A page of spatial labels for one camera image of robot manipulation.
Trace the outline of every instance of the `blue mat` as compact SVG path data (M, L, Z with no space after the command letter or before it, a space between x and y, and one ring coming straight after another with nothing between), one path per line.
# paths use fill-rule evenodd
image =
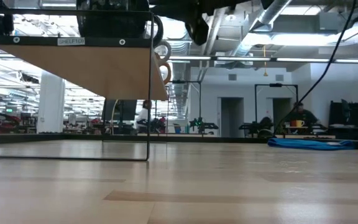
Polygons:
M299 139L278 139L271 138L267 144L272 147L284 147L291 149L314 149L314 150L342 150L354 149L352 141L340 142L319 142Z

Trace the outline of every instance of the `doorway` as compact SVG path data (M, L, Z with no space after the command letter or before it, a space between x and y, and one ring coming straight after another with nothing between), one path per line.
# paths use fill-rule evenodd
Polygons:
M244 99L220 98L221 101L221 137L243 138L239 126L244 123Z
M273 124L275 127L291 109L291 98L273 98Z

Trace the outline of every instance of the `white pillar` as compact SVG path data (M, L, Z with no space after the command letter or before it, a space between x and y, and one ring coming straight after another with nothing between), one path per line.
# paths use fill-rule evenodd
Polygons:
M37 133L63 131L65 80L42 72Z

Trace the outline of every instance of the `metal shelf frame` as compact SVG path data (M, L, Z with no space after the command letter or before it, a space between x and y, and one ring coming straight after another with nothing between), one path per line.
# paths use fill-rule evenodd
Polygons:
M50 15L50 16L126 16L143 18L154 24L154 14L152 12L135 12L135 11L74 11L74 10L49 10L49 9L0 9L0 14L33 14L33 15ZM151 26L151 34L154 33L154 26ZM0 35L0 45L32 45L32 46L59 46L58 41L67 37L29 37L29 36L5 36ZM152 54L154 54L153 37L143 38L94 38L78 37L85 40L80 47L133 47L150 49L149 58L149 83L148 83L148 100L151 98L152 85ZM147 152L146 157L141 159L134 158L89 158L89 157L39 157L39 156L0 156L0 159L62 159L62 160L87 160L87 161L136 161L145 162L150 158L150 110L148 114L147 128Z

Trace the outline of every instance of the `person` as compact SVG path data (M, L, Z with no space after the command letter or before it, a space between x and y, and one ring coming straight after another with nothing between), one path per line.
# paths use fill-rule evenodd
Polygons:
M300 103L297 108L295 108L295 110L288 115L285 121L304 121L305 126L319 123L319 120L312 112L303 108L303 103Z
M147 132L147 120L149 118L149 109L152 107L152 102L150 100L144 100L142 105L142 110L140 111L139 115L137 115L135 119L136 129L140 133Z

